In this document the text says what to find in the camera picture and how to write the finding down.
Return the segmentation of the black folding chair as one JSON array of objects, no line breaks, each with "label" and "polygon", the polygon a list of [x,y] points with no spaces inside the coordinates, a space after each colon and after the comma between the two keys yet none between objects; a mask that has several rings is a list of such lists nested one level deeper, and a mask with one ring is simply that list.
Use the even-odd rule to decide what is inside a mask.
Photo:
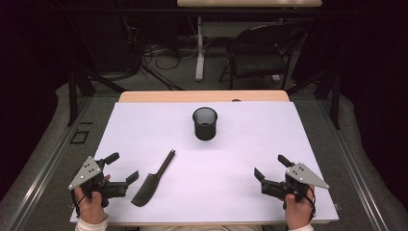
[{"label": "black folding chair", "polygon": [[296,24],[259,25],[246,29],[226,44],[227,63],[219,81],[229,75],[229,87],[235,78],[282,75],[286,85],[293,49],[306,37],[306,30]]}]

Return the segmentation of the white table cover sheet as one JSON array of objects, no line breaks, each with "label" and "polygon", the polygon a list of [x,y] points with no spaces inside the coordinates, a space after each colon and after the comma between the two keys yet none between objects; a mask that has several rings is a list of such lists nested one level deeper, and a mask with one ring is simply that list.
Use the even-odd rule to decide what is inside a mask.
[{"label": "white table cover sheet", "polygon": [[209,141],[194,134],[197,103],[117,103],[95,153],[114,152],[105,168],[122,181],[137,171],[156,172],[168,152],[175,153],[151,200],[137,207],[131,200],[141,182],[123,198],[113,198],[106,212],[112,225],[268,224],[284,219],[282,203],[261,192],[254,172],[280,182],[283,155],[314,173],[319,165],[292,102],[213,102],[217,133]]}]

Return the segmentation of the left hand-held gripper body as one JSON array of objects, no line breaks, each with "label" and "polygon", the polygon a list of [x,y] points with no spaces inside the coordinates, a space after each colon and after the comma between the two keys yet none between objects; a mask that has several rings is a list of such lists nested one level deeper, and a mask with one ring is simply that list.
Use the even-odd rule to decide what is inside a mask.
[{"label": "left hand-held gripper body", "polygon": [[111,182],[105,178],[103,173],[106,165],[104,159],[95,160],[88,156],[69,183],[68,189],[73,191],[80,186],[87,196],[91,196],[92,192],[100,192],[102,194],[102,206],[107,207],[110,198],[124,197],[129,185],[126,184],[126,180],[124,182]]}]

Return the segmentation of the black comb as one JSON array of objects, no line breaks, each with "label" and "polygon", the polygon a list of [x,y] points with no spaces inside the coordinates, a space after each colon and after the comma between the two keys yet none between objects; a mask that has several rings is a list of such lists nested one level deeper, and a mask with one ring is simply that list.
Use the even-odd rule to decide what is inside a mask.
[{"label": "black comb", "polygon": [[175,156],[175,150],[171,149],[166,156],[166,159],[162,163],[159,170],[152,174],[149,173],[143,183],[141,184],[139,190],[132,198],[131,203],[137,207],[145,206],[153,197],[155,191],[157,190],[160,180],[165,173],[168,165],[170,164],[171,160]]}]

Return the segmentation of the black metal stand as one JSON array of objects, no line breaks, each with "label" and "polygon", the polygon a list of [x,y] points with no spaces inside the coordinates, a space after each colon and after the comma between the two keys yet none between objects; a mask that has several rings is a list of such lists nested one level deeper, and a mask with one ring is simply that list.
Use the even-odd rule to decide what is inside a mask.
[{"label": "black metal stand", "polygon": [[331,93],[330,103],[330,120],[337,130],[340,130],[339,124],[339,106],[340,106],[340,94],[341,94],[341,71],[334,68],[324,69],[317,75],[296,84],[294,87],[286,90],[287,95],[292,95],[299,90],[302,90],[312,84],[319,81],[317,88],[314,91],[314,97],[317,100],[326,99],[328,93]]},{"label": "black metal stand", "polygon": [[78,117],[78,98],[77,90],[85,97],[93,97],[96,93],[91,81],[95,80],[102,83],[104,86],[115,90],[116,92],[123,93],[125,88],[111,82],[107,78],[103,77],[99,73],[90,70],[88,68],[76,68],[73,69],[68,78],[68,96],[69,96],[69,121],[68,126],[71,126]]}]

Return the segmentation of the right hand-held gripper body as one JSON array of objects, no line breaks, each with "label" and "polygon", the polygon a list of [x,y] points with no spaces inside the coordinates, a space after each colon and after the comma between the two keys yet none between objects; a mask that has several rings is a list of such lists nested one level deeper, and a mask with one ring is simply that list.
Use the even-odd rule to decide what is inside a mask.
[{"label": "right hand-held gripper body", "polygon": [[[261,193],[275,197],[282,201],[282,208],[286,210],[285,197],[288,193],[295,195],[295,201],[306,198],[308,189],[318,187],[328,190],[330,186],[309,167],[303,163],[294,164],[293,167],[273,166],[265,179],[260,181]],[[315,198],[312,201],[313,209],[316,208]]]}]

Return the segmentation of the person's right hand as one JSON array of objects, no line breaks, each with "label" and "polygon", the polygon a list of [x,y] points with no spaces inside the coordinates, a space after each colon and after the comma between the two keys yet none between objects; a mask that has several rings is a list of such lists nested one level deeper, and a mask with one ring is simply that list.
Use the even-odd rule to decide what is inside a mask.
[{"label": "person's right hand", "polygon": [[295,195],[288,193],[285,197],[287,208],[285,210],[285,219],[288,228],[298,228],[310,223],[314,199],[314,187],[311,186],[306,194],[306,198],[295,201]]}]

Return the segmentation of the person's left hand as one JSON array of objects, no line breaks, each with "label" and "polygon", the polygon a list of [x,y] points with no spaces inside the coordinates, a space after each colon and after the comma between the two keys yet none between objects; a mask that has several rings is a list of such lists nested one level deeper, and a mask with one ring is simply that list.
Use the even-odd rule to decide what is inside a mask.
[{"label": "person's left hand", "polygon": [[102,194],[100,192],[92,192],[91,196],[87,196],[80,186],[74,189],[74,194],[80,210],[80,218],[88,223],[97,224],[104,219],[108,219],[102,207]]}]

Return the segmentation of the black mesh pen cup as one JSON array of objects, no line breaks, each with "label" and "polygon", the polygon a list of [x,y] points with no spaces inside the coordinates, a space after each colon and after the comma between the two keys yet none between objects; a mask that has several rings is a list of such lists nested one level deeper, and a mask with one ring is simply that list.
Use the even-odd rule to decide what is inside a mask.
[{"label": "black mesh pen cup", "polygon": [[195,136],[201,141],[213,139],[217,133],[217,112],[209,107],[201,107],[192,114]]}]

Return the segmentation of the aluminium floor rail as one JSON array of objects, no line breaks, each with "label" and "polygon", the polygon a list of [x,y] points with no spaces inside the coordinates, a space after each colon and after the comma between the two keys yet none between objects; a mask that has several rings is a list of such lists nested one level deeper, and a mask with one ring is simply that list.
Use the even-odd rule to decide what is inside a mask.
[{"label": "aluminium floor rail", "polygon": [[324,100],[318,100],[319,108],[323,114],[323,117],[335,137],[335,140],[340,148],[340,156],[344,167],[347,170],[347,174],[353,184],[353,187],[359,197],[359,200],[370,220],[371,226],[374,231],[389,231],[389,228],[383,219],[377,204],[375,203],[372,193],[368,188],[360,169],[352,156],[352,152],[344,139],[344,135],[341,130],[338,130],[331,120],[330,109]]},{"label": "aluminium floor rail", "polygon": [[93,155],[93,100],[80,101],[74,123],[58,110],[5,199],[0,202],[0,231],[73,231],[67,184],[79,165]]}]

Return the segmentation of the desk with white leg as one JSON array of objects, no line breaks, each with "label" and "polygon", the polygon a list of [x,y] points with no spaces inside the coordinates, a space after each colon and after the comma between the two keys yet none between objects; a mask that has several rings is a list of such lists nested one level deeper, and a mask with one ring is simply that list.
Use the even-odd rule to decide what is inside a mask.
[{"label": "desk with white leg", "polygon": [[[322,0],[177,0],[177,6],[189,10],[285,10],[285,9],[318,9]],[[197,63],[195,80],[202,81],[204,77],[204,38],[233,38],[244,29],[255,26],[255,22],[208,22],[201,16],[197,18]]]}]

